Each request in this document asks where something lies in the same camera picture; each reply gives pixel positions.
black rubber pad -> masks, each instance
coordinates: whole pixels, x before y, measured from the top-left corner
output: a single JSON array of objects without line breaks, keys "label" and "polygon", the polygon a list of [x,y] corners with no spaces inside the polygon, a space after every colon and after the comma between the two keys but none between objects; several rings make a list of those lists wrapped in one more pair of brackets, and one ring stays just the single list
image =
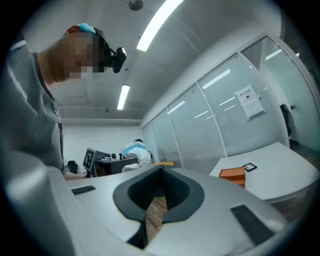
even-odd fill
[{"label": "black rubber pad", "polygon": [[119,184],[113,201],[126,218],[144,223],[146,210],[160,193],[164,194],[168,208],[163,223],[186,220],[205,198],[203,188],[195,180],[170,168],[155,166]]},{"label": "black rubber pad", "polygon": [[94,186],[83,186],[83,187],[77,187],[74,189],[71,189],[72,193],[76,196],[76,195],[80,195],[83,193],[87,193],[89,191],[95,190],[96,188]]},{"label": "black rubber pad", "polygon": [[231,208],[231,211],[256,246],[274,235],[246,205]]}]

white wall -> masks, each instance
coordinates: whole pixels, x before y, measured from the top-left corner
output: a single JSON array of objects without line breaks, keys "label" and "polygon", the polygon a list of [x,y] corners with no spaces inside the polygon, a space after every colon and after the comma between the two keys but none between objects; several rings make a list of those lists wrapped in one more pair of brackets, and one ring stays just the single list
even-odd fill
[{"label": "white wall", "polygon": [[74,160],[78,172],[84,170],[82,163],[88,147],[106,153],[119,153],[124,146],[142,139],[139,126],[106,123],[64,123],[63,153],[66,161]]},{"label": "white wall", "polygon": [[140,127],[145,126],[187,87],[214,68],[219,62],[235,52],[237,49],[267,32],[274,37],[281,33],[281,12],[265,2],[255,1],[248,12],[252,12],[252,19],[241,27],[236,27],[227,36],[216,41],[202,53],[189,67],[175,80],[166,92],[155,102],[152,108],[144,115]]}]

white table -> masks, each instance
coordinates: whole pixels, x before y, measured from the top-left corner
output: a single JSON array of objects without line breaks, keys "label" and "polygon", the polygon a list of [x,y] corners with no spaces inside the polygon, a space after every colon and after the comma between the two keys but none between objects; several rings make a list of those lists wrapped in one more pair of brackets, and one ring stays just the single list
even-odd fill
[{"label": "white table", "polygon": [[209,175],[219,177],[221,169],[248,163],[257,169],[245,171],[245,189],[269,203],[303,193],[320,177],[320,172],[311,163],[279,142],[248,153],[223,157]]}]

glass partition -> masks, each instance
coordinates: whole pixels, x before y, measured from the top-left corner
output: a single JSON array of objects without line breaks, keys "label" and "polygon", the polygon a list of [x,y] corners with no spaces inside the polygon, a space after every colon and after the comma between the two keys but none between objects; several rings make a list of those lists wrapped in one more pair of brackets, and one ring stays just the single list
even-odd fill
[{"label": "glass partition", "polygon": [[[237,54],[199,81],[220,128],[228,156],[253,151],[275,142],[286,144],[280,108],[269,90]],[[247,119],[236,92],[252,86],[264,111]]]},{"label": "glass partition", "polygon": [[183,167],[209,174],[225,153],[213,115],[198,86],[192,86],[168,109]]},{"label": "glass partition", "polygon": [[151,122],[149,122],[146,126],[142,128],[142,136],[143,142],[146,146],[146,150],[148,150],[149,153],[152,154],[153,163],[158,163],[159,157]]},{"label": "glass partition", "polygon": [[172,161],[175,166],[182,167],[174,131],[167,112],[167,109],[163,110],[151,121],[159,161]]},{"label": "glass partition", "polygon": [[312,92],[295,63],[268,37],[243,51],[243,55],[263,75],[274,91],[278,104],[283,105],[290,138],[320,152],[318,109]]}]

black slot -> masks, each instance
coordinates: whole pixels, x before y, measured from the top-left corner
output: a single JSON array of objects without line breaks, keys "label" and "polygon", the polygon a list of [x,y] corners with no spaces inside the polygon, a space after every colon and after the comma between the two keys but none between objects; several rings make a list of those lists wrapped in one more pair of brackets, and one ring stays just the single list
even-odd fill
[{"label": "black slot", "polygon": [[256,246],[274,235],[246,205],[231,208],[231,211]]},{"label": "black slot", "polygon": [[77,188],[73,188],[71,189],[72,193],[77,196],[83,193],[87,193],[90,192],[92,190],[95,190],[96,188],[94,186],[83,186],[83,187],[77,187]]}]

